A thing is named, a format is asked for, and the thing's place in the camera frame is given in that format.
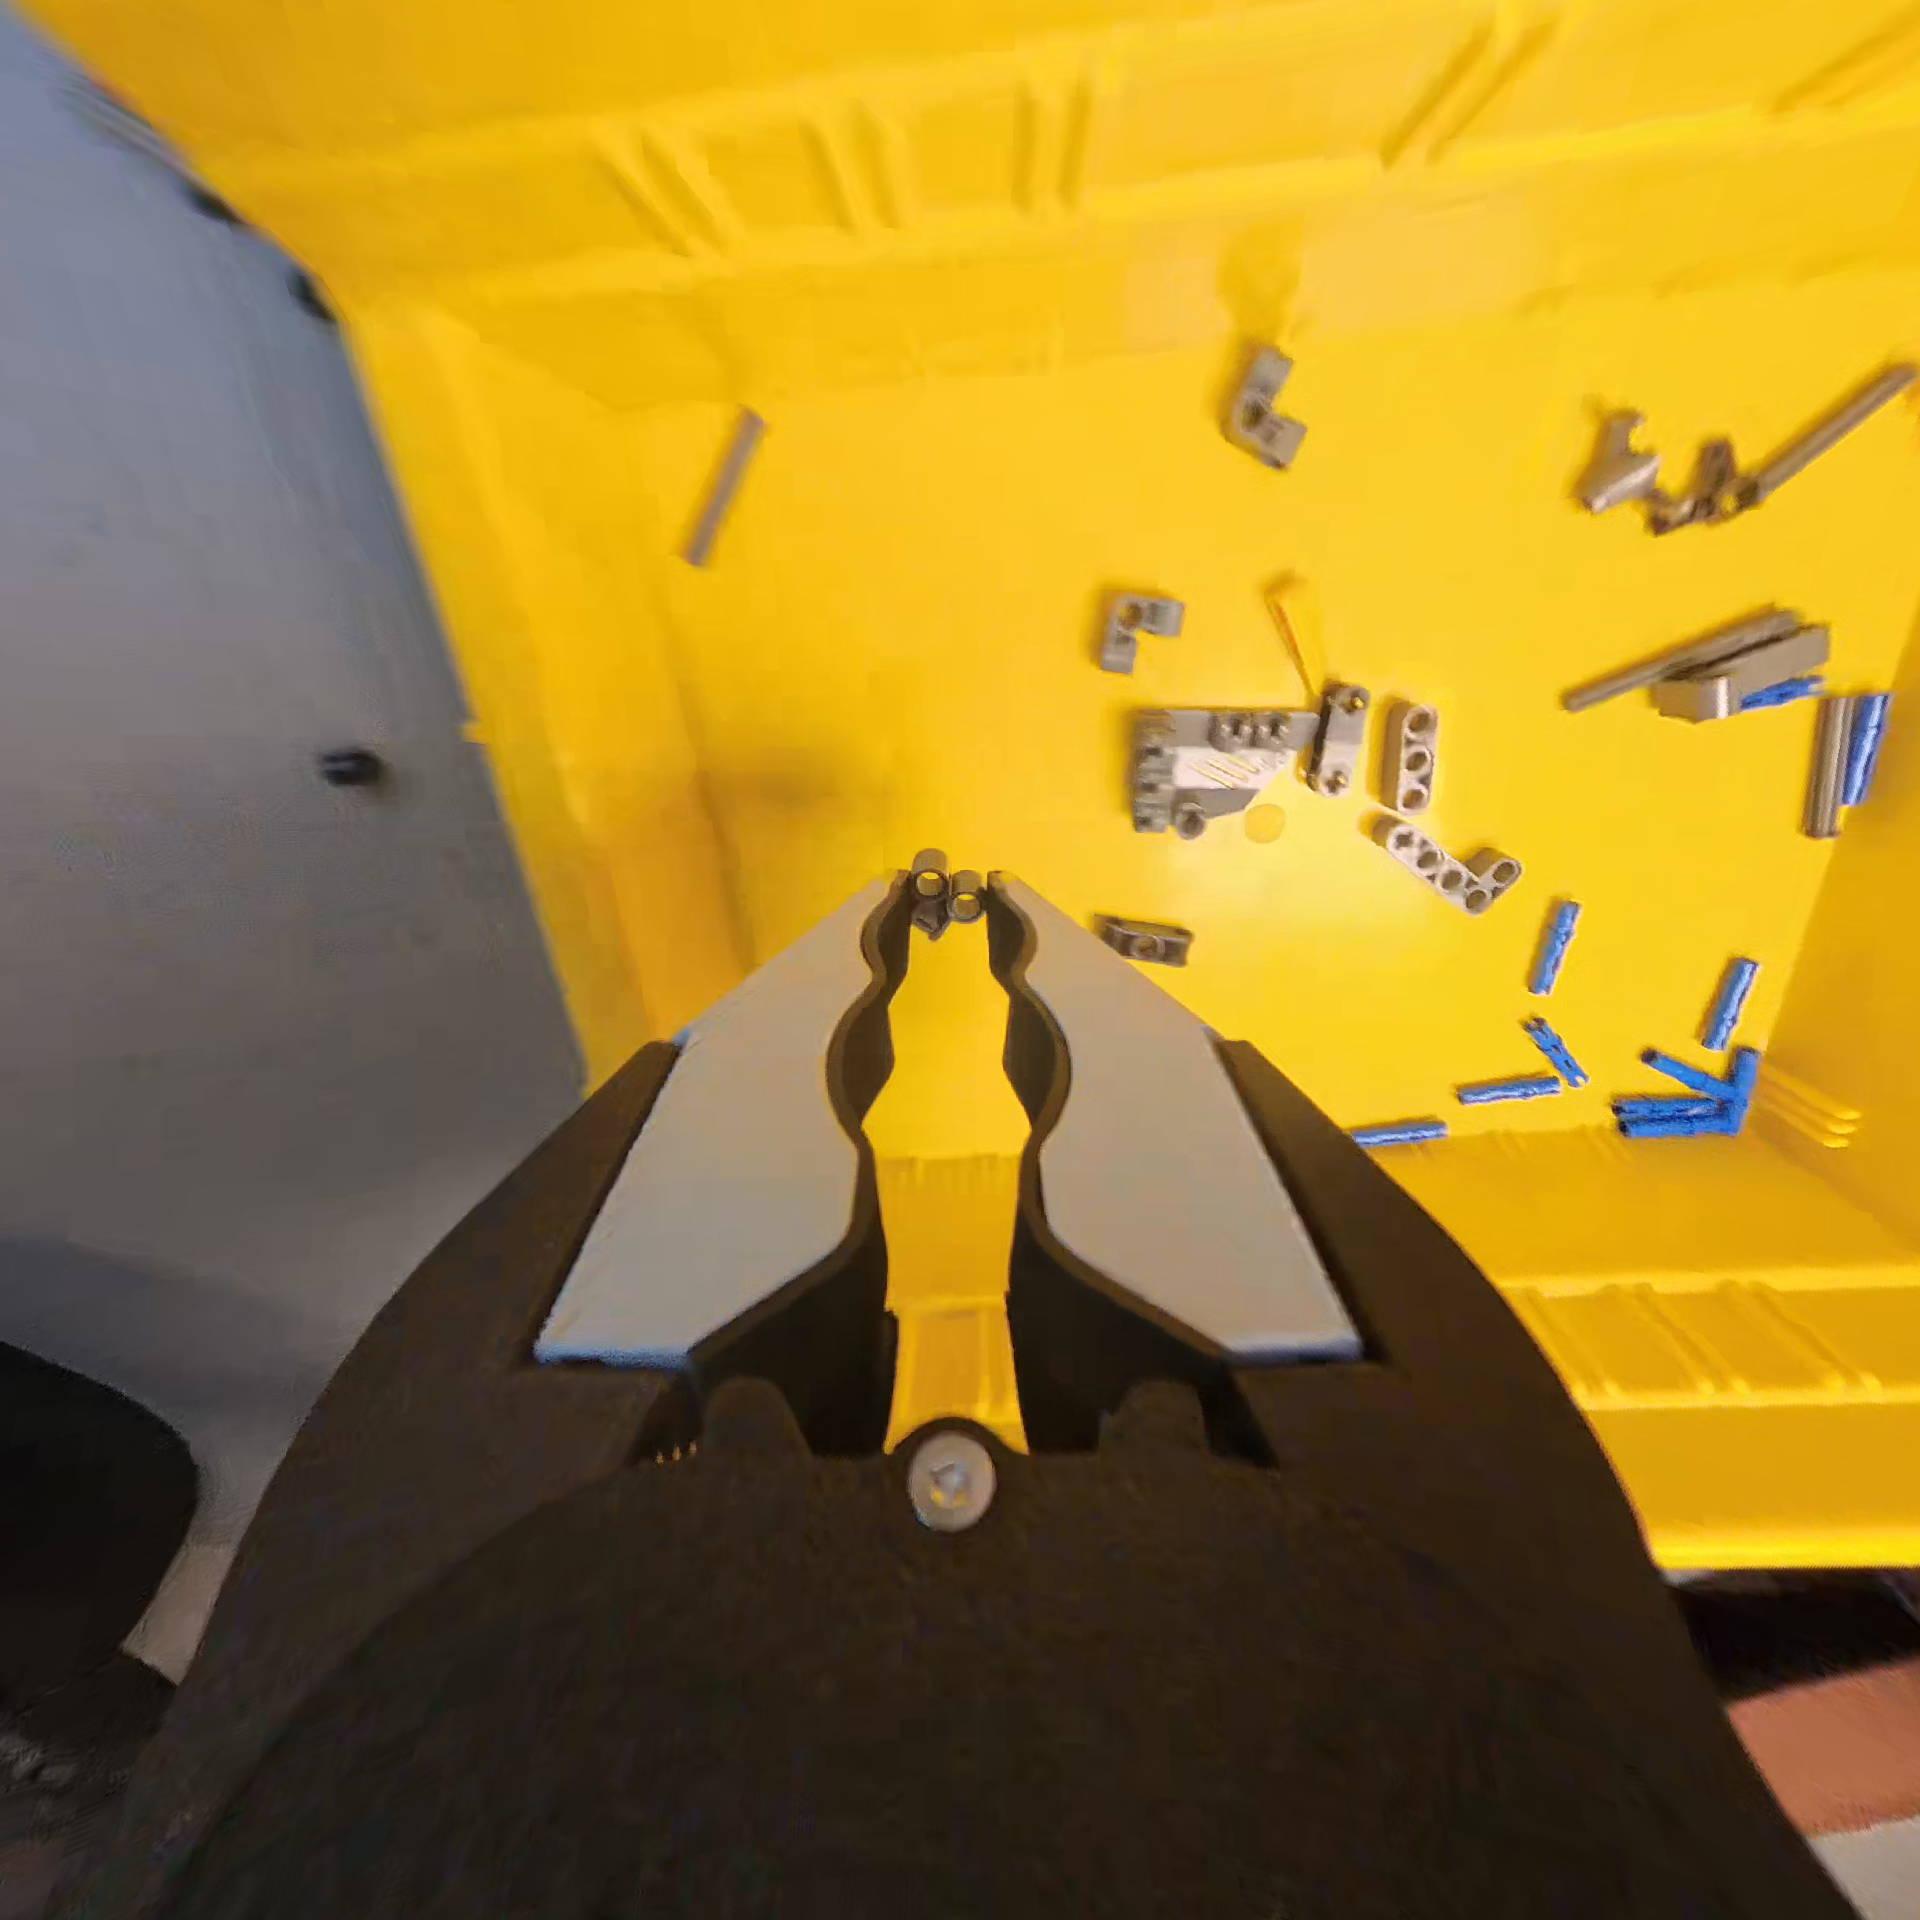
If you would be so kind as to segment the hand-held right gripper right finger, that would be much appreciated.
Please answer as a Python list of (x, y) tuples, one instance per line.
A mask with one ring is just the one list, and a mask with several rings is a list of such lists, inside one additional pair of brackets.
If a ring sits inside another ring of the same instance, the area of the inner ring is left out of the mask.
[(1047, 1247), (1203, 1353), (1355, 1359), (1214, 1028), (1024, 879), (992, 876), (987, 908)]

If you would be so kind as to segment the group of grey brick pieces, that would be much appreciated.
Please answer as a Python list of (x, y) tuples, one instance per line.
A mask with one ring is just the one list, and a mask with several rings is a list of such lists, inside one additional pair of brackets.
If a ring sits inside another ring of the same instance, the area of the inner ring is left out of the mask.
[[(1283, 414), (1280, 395), (1292, 362), (1260, 350), (1233, 398), (1224, 433), (1263, 466), (1289, 468), (1306, 425)], [(1742, 468), (1729, 439), (1705, 441), (1697, 454), (1687, 493), (1663, 486), (1663, 458), (1638, 445), (1641, 415), (1612, 414), (1575, 500), (1590, 515), (1640, 508), (1652, 534), (1697, 523), (1727, 523), (1756, 511), (1800, 473), (1836, 451), (1881, 409), (1915, 387), (1915, 363), (1896, 363), (1836, 403), (1777, 447), (1760, 466)], [(744, 409), (731, 441), (712, 475), (698, 518), (684, 543), (692, 566), (708, 563), (753, 458), (763, 441), (763, 420)], [(1184, 603), (1163, 595), (1120, 593), (1099, 617), (1095, 662), (1102, 671), (1130, 676), (1142, 637), (1175, 637)], [(1796, 613), (1752, 614), (1732, 626), (1692, 641), (1663, 655), (1593, 679), (1563, 694), (1568, 713), (1646, 690), (1659, 716), (1689, 724), (1720, 723), (1800, 698), (1831, 661), (1831, 637)], [(1359, 683), (1335, 683), (1314, 709), (1142, 709), (1131, 723), (1127, 805), (1137, 833), (1171, 833), (1191, 843), (1212, 822), (1244, 813), (1258, 793), (1306, 757), (1314, 795), (1340, 801), (1355, 788), (1364, 730), (1374, 694)], [(1407, 822), (1424, 812), (1436, 786), (1438, 713), (1428, 705), (1404, 705), (1393, 713), (1393, 746), (1385, 757), (1383, 803), (1394, 815), (1388, 847), (1443, 895), (1481, 915), (1521, 878), (1506, 854), (1460, 861), (1428, 847)], [(1102, 938), (1127, 957), (1150, 965), (1182, 965), (1190, 938), (1107, 918)]]

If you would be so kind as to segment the yellow plastic bin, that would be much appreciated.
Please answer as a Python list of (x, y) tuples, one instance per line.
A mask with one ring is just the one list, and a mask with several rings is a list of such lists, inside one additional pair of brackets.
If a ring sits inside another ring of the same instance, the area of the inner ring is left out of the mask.
[[(592, 1077), (938, 845), (1159, 973), (1506, 1292), (1668, 1567), (1915, 1565), (1915, 391), (1756, 511), (1680, 489), (1915, 363), (1915, 4), (27, 4), (326, 289)], [(1230, 444), (1283, 353), (1289, 468)], [(712, 558), (691, 523), (763, 441)], [(1184, 603), (1098, 668), (1120, 593)], [(1816, 687), (1582, 683), (1763, 613)], [(1142, 709), (1374, 694), (1186, 843)], [(1817, 705), (1891, 690), (1804, 833)], [(1481, 915), (1407, 826), (1513, 857)], [(1760, 965), (1737, 1138), (1625, 1141)], [(1547, 1073), (1572, 1092), (1463, 1109)]]

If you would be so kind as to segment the grey double-hole connector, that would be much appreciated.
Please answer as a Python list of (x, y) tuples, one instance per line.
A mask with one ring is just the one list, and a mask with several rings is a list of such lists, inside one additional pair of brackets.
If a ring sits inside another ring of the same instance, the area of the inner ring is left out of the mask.
[(930, 942), (950, 927), (982, 924), (987, 910), (987, 883), (978, 871), (954, 868), (946, 853), (923, 847), (908, 871), (910, 922)]

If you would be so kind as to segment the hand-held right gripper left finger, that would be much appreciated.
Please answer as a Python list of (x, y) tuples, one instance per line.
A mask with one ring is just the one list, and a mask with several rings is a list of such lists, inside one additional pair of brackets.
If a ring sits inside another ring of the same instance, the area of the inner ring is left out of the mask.
[(539, 1363), (688, 1369), (850, 1247), (910, 932), (905, 876), (872, 879), (680, 1031)]

